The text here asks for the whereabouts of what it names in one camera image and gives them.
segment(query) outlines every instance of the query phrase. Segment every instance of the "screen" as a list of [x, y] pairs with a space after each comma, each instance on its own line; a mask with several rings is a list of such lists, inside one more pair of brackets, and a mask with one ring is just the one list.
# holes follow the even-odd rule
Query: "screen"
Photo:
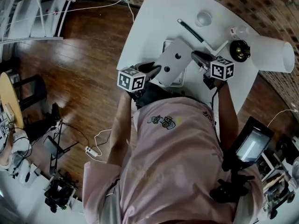
[[257, 128], [254, 128], [236, 154], [242, 161], [256, 161], [269, 140], [270, 137], [262, 134]]

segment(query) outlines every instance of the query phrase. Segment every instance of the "marker cube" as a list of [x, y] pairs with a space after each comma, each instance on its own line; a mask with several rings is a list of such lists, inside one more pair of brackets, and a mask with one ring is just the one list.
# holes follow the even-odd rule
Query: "marker cube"
[[146, 74], [125, 67], [118, 71], [117, 86], [128, 92], [135, 92], [144, 88], [145, 77]]
[[228, 80], [234, 76], [235, 63], [225, 58], [211, 62], [211, 77], [219, 80]]

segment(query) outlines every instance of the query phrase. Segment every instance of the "white cable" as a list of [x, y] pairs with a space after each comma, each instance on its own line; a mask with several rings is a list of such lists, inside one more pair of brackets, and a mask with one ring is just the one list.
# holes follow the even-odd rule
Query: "white cable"
[[[118, 2], [116, 2], [116, 3], [114, 3], [114, 4], [105, 5], [105, 6], [99, 6], [99, 7], [85, 7], [85, 8], [78, 8], [78, 9], [68, 10], [68, 11], [62, 11], [61, 13], [67, 13], [67, 12], [73, 12], [73, 11], [85, 10], [85, 9], [92, 9], [92, 8], [109, 7], [109, 6], [113, 6], [113, 5], [115, 5], [115, 4], [118, 4], [118, 3], [121, 2], [121, 1], [122, 1], [122, 0], [119, 0]], [[48, 16], [48, 15], [58, 14], [58, 13], [59, 13], [59, 12], [54, 12], [54, 13], [49, 13], [49, 14], [43, 14], [42, 16]], [[27, 19], [29, 19], [29, 17], [28, 17], [28, 18], [24, 18], [24, 19], [22, 19], [22, 20], [15, 21], [15, 22], [24, 21], [24, 20], [27, 20]]]
[[97, 160], [97, 159], [94, 159], [93, 157], [91, 157], [88, 153], [86, 153], [90, 158], [92, 158], [93, 160], [95, 161], [98, 161], [98, 162], [106, 162], [106, 161], [101, 161], [101, 160]]
[[128, 7], [129, 7], [129, 9], [130, 9], [130, 11], [131, 11], [132, 16], [133, 16], [133, 23], [134, 23], [134, 22], [135, 22], [135, 20], [134, 20], [134, 14], [133, 14], [133, 12], [132, 12], [132, 9], [131, 9], [131, 7], [130, 7], [130, 4], [129, 4], [128, 0], [126, 0], [126, 2], [127, 2], [127, 4], [128, 4]]
[[101, 154], [99, 155], [99, 156], [102, 156], [103, 155], [103, 153], [102, 153], [102, 151], [100, 150], [100, 148], [98, 147], [98, 144], [97, 144], [97, 140], [95, 139], [97, 136], [99, 136], [102, 132], [104, 132], [104, 131], [111, 131], [111, 129], [105, 129], [105, 130], [102, 130], [102, 131], [100, 131], [97, 135], [95, 135], [94, 136], [94, 142], [95, 142], [95, 146], [98, 148], [98, 150], [101, 152]]
[[274, 118], [270, 121], [270, 123], [268, 124], [267, 127], [269, 127], [269, 125], [270, 125], [270, 124], [272, 123], [272, 121], [276, 118], [276, 116], [278, 116], [280, 113], [285, 112], [285, 111], [294, 111], [294, 112], [298, 112], [298, 110], [283, 110], [283, 111], [281, 111], [281, 112], [278, 112], [278, 113], [274, 116]]

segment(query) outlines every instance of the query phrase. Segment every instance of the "brick wall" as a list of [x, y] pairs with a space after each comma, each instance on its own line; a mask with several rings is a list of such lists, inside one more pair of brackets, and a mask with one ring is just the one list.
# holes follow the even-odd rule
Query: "brick wall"
[[[291, 43], [296, 56], [293, 72], [290, 74], [261, 72], [261, 74], [290, 107], [291, 103], [299, 107], [299, 0], [216, 1], [239, 15], [260, 35]], [[141, 5], [143, 0], [130, 0], [130, 2]]]

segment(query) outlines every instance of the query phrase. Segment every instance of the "pink shirt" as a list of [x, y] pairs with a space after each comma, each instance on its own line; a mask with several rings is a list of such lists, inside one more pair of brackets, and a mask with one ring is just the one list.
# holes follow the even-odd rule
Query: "pink shirt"
[[[218, 179], [230, 182], [231, 176], [221, 168], [223, 154], [213, 124], [212, 111], [189, 98], [164, 99], [140, 109], [137, 147], [122, 174], [115, 165], [85, 165], [88, 223], [98, 223], [99, 203], [119, 175], [123, 224], [191, 219], [232, 223], [236, 204], [220, 204], [209, 195]], [[250, 194], [257, 213], [263, 203], [258, 170], [252, 166], [241, 173], [255, 176]]]

